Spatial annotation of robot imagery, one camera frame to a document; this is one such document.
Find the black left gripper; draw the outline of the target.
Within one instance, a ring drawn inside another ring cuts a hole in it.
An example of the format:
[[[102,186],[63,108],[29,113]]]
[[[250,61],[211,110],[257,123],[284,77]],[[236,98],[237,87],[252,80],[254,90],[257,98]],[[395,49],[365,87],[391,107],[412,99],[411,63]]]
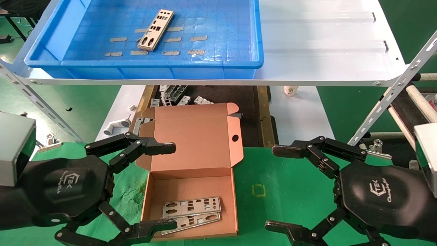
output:
[[[174,219],[142,221],[129,225],[107,202],[114,188],[113,174],[119,174],[142,155],[172,154],[173,142],[159,143],[154,137],[132,132],[92,142],[86,157],[30,161],[13,187],[1,186],[0,228],[67,225],[55,234],[66,246],[132,246],[149,243],[158,231],[175,229]],[[119,152],[108,165],[100,158]],[[119,233],[108,242],[76,233],[103,214]]]

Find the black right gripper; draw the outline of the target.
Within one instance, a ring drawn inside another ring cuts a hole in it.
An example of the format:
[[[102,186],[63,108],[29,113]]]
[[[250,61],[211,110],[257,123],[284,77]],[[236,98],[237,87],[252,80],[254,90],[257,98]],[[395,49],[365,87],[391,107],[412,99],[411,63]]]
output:
[[[286,234],[292,246],[329,246],[323,237],[342,220],[369,240],[350,246],[390,246],[379,233],[436,240],[436,198],[420,170],[354,161],[340,170],[337,184],[342,207],[313,229],[274,220],[265,229]]]

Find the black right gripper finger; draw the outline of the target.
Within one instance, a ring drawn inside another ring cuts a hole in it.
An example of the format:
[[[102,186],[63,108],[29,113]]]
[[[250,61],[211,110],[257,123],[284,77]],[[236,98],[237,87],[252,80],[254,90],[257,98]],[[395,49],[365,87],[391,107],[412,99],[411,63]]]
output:
[[[329,179],[337,179],[340,166],[328,156],[348,161],[364,161],[367,151],[356,146],[351,146],[324,136],[316,137],[310,141],[295,140],[291,145],[275,145],[272,154],[277,157],[291,159],[308,159]]]

